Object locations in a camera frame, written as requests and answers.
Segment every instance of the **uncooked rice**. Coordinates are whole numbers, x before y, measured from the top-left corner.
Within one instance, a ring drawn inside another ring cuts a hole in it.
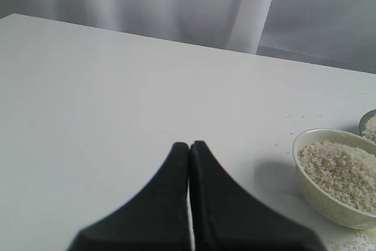
[[[376,142],[376,115],[372,116],[365,124],[363,135],[368,140]]]
[[[376,158],[360,148],[329,141],[299,152],[304,171],[322,190],[348,206],[376,213]]]

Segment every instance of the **bowl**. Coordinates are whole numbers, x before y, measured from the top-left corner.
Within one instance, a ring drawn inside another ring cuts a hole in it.
[[[370,154],[376,155],[376,143],[353,133],[336,129],[310,129],[299,134],[293,145],[293,156],[297,167],[298,185],[308,203],[320,214],[339,225],[352,229],[371,229],[376,227],[376,214],[352,208],[316,185],[306,174],[298,160],[299,151],[314,142],[338,142],[352,147],[359,147]]]
[[[365,125],[367,124],[368,120],[371,119],[375,115],[376,115],[376,109],[364,114],[364,116],[360,119],[359,132],[361,136],[364,136],[363,131],[365,130]]]

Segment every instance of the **gray wall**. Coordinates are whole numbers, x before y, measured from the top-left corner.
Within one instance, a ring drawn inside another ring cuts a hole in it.
[[[260,45],[376,69],[376,0],[272,0]]]

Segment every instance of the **white table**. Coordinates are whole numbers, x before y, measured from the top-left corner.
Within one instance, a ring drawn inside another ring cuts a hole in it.
[[[173,142],[198,139],[271,208],[351,238],[299,194],[291,145],[310,128],[356,132],[375,89],[367,73],[6,17],[0,249],[64,250],[135,195]]]

